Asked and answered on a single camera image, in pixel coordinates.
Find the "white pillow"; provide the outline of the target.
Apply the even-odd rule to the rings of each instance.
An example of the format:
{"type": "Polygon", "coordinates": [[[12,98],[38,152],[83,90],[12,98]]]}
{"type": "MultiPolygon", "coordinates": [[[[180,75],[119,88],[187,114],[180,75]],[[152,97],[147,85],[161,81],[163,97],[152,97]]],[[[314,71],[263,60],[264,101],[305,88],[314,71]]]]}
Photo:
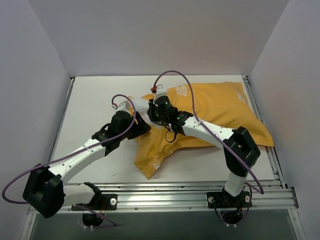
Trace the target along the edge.
{"type": "Polygon", "coordinates": [[[141,117],[147,122],[150,120],[147,112],[149,109],[149,101],[144,98],[132,98],[131,101],[135,106],[135,110],[141,115],[141,117]]]}

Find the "yellow pillowcase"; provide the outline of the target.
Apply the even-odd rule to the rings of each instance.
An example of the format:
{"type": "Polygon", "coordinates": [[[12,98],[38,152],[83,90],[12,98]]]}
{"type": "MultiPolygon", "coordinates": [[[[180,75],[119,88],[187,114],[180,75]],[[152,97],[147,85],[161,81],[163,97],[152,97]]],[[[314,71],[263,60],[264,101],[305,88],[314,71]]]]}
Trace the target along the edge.
{"type": "MultiPolygon", "coordinates": [[[[196,113],[201,120],[209,123],[231,129],[244,127],[253,139],[254,130],[262,131],[239,82],[194,83],[192,87],[184,84],[168,89],[167,96],[178,110],[196,113]]],[[[204,140],[181,134],[169,143],[165,139],[166,134],[165,128],[152,124],[148,133],[136,139],[138,150],[134,164],[147,178],[176,150],[210,146],[204,140]]]]}

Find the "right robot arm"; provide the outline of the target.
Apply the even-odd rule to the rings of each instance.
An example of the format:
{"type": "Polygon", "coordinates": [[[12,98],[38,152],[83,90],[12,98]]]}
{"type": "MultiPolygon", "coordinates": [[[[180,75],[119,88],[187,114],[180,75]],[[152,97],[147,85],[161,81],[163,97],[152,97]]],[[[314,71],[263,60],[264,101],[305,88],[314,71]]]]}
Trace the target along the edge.
{"type": "Polygon", "coordinates": [[[252,171],[261,152],[246,128],[226,128],[201,120],[190,112],[172,106],[167,96],[150,99],[147,115],[151,122],[163,125],[175,135],[194,137],[224,151],[229,170],[222,193],[225,205],[232,207],[240,201],[240,193],[245,187],[248,175],[257,183],[257,192],[264,193],[261,183],[252,171]]]}

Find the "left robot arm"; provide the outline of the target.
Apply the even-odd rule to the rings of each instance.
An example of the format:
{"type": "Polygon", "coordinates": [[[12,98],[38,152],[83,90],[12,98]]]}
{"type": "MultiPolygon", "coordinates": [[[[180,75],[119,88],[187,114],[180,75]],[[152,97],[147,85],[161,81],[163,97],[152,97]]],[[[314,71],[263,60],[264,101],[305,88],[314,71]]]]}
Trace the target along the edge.
{"type": "Polygon", "coordinates": [[[110,123],[84,143],[70,157],[52,161],[49,166],[37,165],[30,172],[22,197],[44,218],[55,215],[62,207],[74,205],[98,210],[103,206],[103,194],[93,183],[67,183],[84,168],[106,157],[120,146],[124,139],[135,139],[151,130],[140,114],[117,111],[110,123]]]}

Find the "aluminium left side rail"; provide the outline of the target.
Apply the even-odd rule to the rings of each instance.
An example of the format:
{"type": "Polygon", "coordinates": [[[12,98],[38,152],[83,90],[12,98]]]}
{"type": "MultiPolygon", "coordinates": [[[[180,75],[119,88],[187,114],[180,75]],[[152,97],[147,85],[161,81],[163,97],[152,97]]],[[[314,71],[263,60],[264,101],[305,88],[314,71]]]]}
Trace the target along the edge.
{"type": "Polygon", "coordinates": [[[70,101],[70,98],[71,98],[71,95],[72,95],[72,91],[73,91],[73,88],[74,88],[75,80],[76,80],[75,77],[70,78],[70,84],[69,84],[69,88],[68,88],[68,91],[67,91],[67,94],[66,94],[66,97],[65,97],[63,111],[62,111],[62,114],[61,114],[61,118],[60,118],[60,121],[59,121],[58,129],[57,129],[57,132],[56,132],[56,135],[55,135],[55,138],[54,138],[53,147],[52,147],[52,150],[51,150],[51,153],[50,153],[50,158],[49,158],[49,161],[48,161],[49,165],[46,166],[47,169],[48,169],[48,172],[50,174],[52,173],[50,171],[50,166],[54,161],[56,149],[57,149],[59,138],[60,138],[60,133],[61,133],[61,130],[62,130],[62,127],[63,127],[65,115],[66,115],[66,112],[67,112],[67,109],[68,109],[68,105],[69,105],[69,101],[70,101]]]}

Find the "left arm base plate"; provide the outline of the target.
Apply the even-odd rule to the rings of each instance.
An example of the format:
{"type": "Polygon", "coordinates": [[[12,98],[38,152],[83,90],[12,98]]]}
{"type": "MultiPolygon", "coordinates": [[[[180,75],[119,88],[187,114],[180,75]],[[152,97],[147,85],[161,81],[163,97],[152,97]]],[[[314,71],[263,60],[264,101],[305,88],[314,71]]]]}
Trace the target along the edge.
{"type": "Polygon", "coordinates": [[[72,211],[81,211],[81,207],[88,208],[93,211],[114,211],[117,209],[118,195],[115,193],[102,193],[99,196],[94,196],[90,203],[73,205],[72,211]]]}

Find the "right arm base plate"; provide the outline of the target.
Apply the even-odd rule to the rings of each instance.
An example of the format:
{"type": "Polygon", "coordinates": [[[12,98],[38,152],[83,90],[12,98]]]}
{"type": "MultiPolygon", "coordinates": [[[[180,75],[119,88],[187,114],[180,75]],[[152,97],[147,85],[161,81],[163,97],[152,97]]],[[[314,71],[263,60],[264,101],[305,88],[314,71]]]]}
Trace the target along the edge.
{"type": "Polygon", "coordinates": [[[224,191],[207,192],[207,205],[209,208],[217,209],[237,209],[251,207],[250,193],[242,191],[238,196],[233,197],[224,191]]]}

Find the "aluminium front rail frame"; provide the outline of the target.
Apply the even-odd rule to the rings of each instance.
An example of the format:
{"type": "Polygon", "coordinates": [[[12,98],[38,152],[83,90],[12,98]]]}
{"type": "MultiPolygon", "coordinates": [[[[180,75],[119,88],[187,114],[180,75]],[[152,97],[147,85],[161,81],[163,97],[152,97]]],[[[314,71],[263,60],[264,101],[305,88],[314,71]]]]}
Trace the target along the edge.
{"type": "Polygon", "coordinates": [[[117,195],[106,216],[116,227],[85,229],[82,213],[62,208],[45,219],[34,209],[27,214],[23,240],[303,240],[293,188],[278,177],[262,183],[264,194],[253,194],[252,207],[236,227],[226,226],[208,207],[208,192],[220,181],[101,184],[103,193],[117,195]]]}

